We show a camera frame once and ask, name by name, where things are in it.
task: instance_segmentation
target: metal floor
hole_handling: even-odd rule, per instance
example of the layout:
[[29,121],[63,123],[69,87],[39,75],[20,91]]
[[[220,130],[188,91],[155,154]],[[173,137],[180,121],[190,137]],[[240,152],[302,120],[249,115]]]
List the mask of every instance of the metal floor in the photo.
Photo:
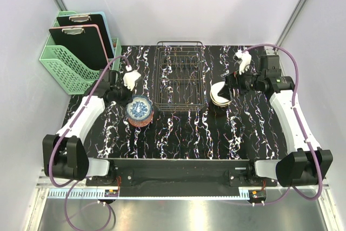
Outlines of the metal floor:
[[[278,190],[268,190],[267,201],[279,197]],[[68,201],[69,215],[79,211],[91,200]],[[40,231],[72,230],[64,221],[64,201],[48,199],[42,216]],[[224,201],[139,201],[118,200],[112,204],[116,215],[105,230],[326,230],[318,202],[301,198],[294,191],[281,202],[270,206],[234,206]],[[108,211],[93,205],[72,219],[82,230],[101,228]]]

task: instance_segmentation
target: black clipboard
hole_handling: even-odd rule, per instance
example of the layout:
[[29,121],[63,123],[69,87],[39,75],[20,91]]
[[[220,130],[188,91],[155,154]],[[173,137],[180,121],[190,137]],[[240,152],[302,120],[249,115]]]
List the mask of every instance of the black clipboard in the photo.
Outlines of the black clipboard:
[[71,27],[74,25],[95,24],[98,26],[101,33],[102,41],[106,49],[108,59],[114,57],[113,42],[110,39],[106,21],[102,14],[79,14],[70,16],[58,16],[56,19],[61,27]]
[[97,25],[54,27],[49,32],[56,45],[65,46],[89,69],[100,70],[107,66],[107,55]]

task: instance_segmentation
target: metal clip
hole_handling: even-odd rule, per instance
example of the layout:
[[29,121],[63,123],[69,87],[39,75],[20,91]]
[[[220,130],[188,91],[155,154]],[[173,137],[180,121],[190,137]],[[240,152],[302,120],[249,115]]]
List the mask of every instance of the metal clip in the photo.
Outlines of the metal clip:
[[69,20],[71,20],[72,22],[81,23],[81,22],[89,21],[91,20],[91,18],[89,14],[83,14],[78,16],[70,16]]
[[79,35],[84,33],[84,28],[81,27],[71,27],[71,28],[64,28],[62,31],[67,35]]

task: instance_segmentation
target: marble table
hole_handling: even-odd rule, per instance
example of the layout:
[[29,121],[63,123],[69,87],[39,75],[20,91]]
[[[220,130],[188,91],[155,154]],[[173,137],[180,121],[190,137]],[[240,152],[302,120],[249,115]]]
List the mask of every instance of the marble table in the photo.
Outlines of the marble table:
[[[226,108],[215,106],[210,86],[236,70],[238,46],[204,46],[203,81],[206,102],[199,112],[162,112],[155,108],[151,124],[136,128],[125,108],[110,104],[84,142],[89,157],[139,159],[281,159],[287,154],[279,120],[261,93],[247,93]],[[123,54],[142,74],[136,95],[153,101],[156,46],[124,46]],[[264,50],[250,51],[255,66]],[[82,100],[71,96],[64,123]]]

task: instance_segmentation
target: white panel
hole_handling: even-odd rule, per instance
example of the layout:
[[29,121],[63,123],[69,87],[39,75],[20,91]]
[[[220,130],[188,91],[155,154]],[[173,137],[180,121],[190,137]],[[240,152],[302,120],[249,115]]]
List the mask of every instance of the white panel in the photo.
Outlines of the white panel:
[[42,139],[61,125],[68,95],[38,58],[53,0],[0,0],[0,230],[22,230],[42,168]]
[[198,39],[204,44],[276,42],[298,0],[64,0],[104,11],[121,43]]
[[[346,1],[308,0],[284,47],[296,57],[300,69],[302,111],[323,149],[334,161],[327,174],[332,194],[346,224]],[[289,58],[282,55],[287,75],[294,75]]]

